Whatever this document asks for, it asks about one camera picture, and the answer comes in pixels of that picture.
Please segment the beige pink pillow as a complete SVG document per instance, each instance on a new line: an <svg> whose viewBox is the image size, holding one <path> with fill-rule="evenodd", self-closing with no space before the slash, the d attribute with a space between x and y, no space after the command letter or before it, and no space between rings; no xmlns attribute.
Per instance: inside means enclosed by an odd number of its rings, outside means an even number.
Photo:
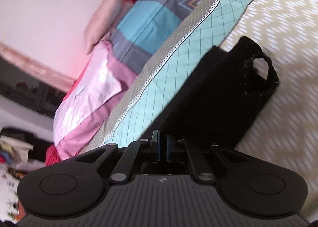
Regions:
<svg viewBox="0 0 318 227"><path fill-rule="evenodd" d="M109 39L133 6L131 0L103 0L83 33L85 52L89 55L103 38Z"/></svg>

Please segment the blue grey pillow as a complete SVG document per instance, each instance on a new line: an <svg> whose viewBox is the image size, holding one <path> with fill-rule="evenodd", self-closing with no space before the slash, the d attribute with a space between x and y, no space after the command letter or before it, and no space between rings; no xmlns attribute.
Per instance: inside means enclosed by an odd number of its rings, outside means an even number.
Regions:
<svg viewBox="0 0 318 227"><path fill-rule="evenodd" d="M202 0L137 0L110 37L114 56L139 74Z"/></svg>

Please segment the pink padded headboard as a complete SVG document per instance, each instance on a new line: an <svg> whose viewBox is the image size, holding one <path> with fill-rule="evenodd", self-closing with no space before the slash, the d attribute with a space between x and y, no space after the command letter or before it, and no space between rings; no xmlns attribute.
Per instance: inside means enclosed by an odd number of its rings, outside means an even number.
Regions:
<svg viewBox="0 0 318 227"><path fill-rule="evenodd" d="M60 91L68 92L75 79L45 66L37 60L1 43L1 58L25 73Z"/></svg>

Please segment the cluttered side table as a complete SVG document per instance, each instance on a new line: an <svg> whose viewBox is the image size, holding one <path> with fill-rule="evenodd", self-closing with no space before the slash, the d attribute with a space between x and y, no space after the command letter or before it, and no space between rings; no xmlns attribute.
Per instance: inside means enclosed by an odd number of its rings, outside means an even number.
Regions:
<svg viewBox="0 0 318 227"><path fill-rule="evenodd" d="M28 131L5 127L1 130L1 164L7 174L21 180L29 172L45 167L52 144Z"/></svg>

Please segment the dark window frame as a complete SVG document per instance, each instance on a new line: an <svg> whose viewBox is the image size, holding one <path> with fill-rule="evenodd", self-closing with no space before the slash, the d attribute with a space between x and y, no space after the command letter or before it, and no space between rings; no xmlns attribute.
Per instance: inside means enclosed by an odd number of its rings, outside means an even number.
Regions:
<svg viewBox="0 0 318 227"><path fill-rule="evenodd" d="M1 59L1 95L53 118L66 93L59 91Z"/></svg>

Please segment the black pants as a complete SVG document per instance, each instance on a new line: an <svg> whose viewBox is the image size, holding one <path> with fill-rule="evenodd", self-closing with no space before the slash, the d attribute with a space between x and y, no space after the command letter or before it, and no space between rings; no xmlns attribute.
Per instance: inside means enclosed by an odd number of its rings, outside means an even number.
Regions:
<svg viewBox="0 0 318 227"><path fill-rule="evenodd" d="M213 46L143 133L234 149L279 85L269 56L242 36L230 51Z"/></svg>

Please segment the pink floral pillow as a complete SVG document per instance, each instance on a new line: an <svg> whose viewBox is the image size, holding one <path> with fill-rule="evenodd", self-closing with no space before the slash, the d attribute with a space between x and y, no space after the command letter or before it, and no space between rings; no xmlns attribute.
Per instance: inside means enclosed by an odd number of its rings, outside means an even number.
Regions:
<svg viewBox="0 0 318 227"><path fill-rule="evenodd" d="M61 160L74 157L89 144L137 74L100 41L91 59L58 107L53 120L54 145Z"/></svg>

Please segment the patterned quilt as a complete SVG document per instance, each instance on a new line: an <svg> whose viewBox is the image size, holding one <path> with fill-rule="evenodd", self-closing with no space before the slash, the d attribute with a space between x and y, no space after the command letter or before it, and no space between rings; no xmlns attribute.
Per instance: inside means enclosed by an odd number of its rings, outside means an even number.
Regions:
<svg viewBox="0 0 318 227"><path fill-rule="evenodd" d="M88 148L153 130L293 170L317 202L317 0L204 0Z"/></svg>

